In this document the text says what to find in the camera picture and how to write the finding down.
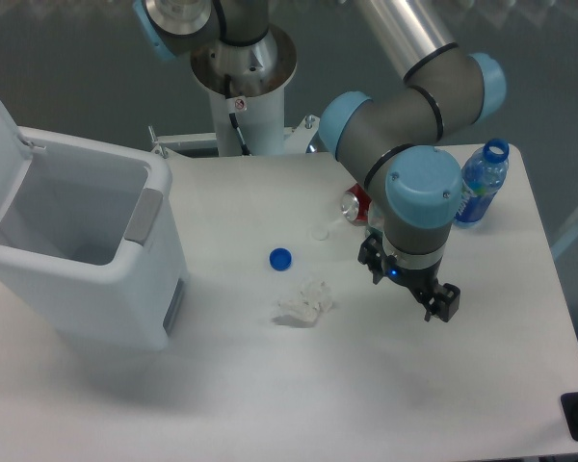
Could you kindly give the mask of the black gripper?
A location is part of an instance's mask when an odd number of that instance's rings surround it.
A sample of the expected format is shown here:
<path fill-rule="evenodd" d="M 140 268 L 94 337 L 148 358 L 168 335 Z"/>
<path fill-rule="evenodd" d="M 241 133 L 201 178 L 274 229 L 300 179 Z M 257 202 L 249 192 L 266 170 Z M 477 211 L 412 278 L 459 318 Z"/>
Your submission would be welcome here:
<path fill-rule="evenodd" d="M 460 307 L 460 288 L 445 283 L 440 285 L 437 272 L 440 263 L 425 269 L 401 267 L 397 259 L 384 253 L 381 235 L 371 233 L 360 245 L 357 260 L 372 274 L 374 284 L 383 279 L 404 287 L 425 308 L 424 321 L 437 318 L 449 322 Z"/>

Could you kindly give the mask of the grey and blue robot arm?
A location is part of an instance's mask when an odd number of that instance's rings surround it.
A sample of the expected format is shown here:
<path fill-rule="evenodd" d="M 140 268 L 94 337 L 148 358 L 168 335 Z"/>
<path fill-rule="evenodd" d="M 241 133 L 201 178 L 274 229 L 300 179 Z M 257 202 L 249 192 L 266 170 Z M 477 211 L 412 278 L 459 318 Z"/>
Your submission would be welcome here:
<path fill-rule="evenodd" d="M 386 102 L 359 91 L 336 97 L 319 138 L 383 216 L 359 262 L 375 281 L 407 288 L 428 318 L 449 321 L 460 290 L 440 284 L 437 273 L 462 179 L 438 143 L 500 108 L 505 75 L 490 56 L 464 53 L 427 1 L 361 1 L 358 9 L 405 86 Z M 210 97 L 221 155 L 282 152 L 284 112 L 257 102 L 283 93 L 297 52 L 270 21 L 267 2 L 137 1 L 134 10 L 158 54 L 189 56 Z"/>

